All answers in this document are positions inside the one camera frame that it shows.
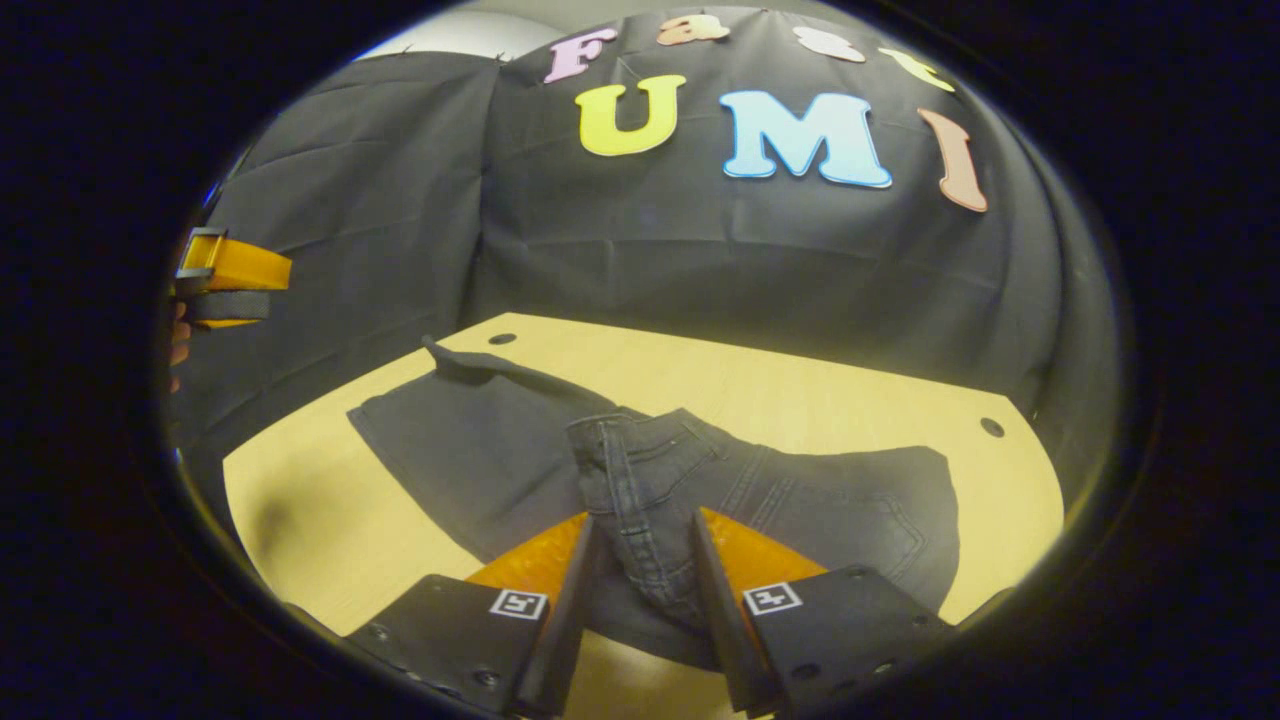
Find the black denim jeans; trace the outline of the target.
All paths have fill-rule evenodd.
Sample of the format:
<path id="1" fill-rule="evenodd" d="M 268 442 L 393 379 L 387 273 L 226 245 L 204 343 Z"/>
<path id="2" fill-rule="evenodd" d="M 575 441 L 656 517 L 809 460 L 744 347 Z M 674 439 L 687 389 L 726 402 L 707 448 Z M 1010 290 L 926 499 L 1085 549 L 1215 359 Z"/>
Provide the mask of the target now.
<path id="1" fill-rule="evenodd" d="M 502 357 L 422 343 L 434 370 L 349 411 L 352 425 L 484 562 L 590 514 L 609 550 L 588 606 L 600 635 L 717 669 L 692 560 L 699 509 L 823 568 L 872 568 L 931 610 L 950 592 L 957 497 L 932 448 L 785 454 L 682 407 L 652 416 Z"/>

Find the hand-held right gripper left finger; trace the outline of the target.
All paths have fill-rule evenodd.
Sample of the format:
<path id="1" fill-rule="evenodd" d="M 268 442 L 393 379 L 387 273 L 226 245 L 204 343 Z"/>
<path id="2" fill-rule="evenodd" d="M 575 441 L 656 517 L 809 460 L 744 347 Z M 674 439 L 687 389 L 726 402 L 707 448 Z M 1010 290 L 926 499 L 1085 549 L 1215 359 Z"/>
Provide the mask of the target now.
<path id="1" fill-rule="evenodd" d="M 465 579 L 421 578 L 346 639 L 471 712 L 559 719 L 598 555 L 596 524 L 580 512 Z"/>

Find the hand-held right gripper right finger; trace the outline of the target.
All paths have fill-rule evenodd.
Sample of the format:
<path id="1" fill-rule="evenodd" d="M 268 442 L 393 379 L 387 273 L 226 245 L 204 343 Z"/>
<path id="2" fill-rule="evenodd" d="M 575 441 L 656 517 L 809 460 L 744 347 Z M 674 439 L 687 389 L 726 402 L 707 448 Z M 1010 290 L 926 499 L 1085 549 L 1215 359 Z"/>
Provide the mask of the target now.
<path id="1" fill-rule="evenodd" d="M 751 719 L 836 719 L 931 661 L 955 629 L 877 570 L 829 570 L 709 510 L 698 592 L 730 702 Z"/>

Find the black backdrop cloth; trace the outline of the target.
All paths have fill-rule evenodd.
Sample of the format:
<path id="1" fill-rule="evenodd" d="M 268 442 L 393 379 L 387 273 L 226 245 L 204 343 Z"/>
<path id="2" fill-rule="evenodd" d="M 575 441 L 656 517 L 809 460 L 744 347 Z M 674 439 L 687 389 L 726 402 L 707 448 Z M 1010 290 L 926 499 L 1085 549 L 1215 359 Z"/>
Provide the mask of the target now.
<path id="1" fill-rule="evenodd" d="M 672 12 L 512 60 L 349 61 L 247 142 L 211 225 L 293 261 L 265 322 L 200 333 L 175 442 L 221 457 L 419 346 L 503 313 L 806 355 L 1009 397 L 1073 502 L 1126 391 L 1107 232 L 1028 126 L 860 20 Z"/>

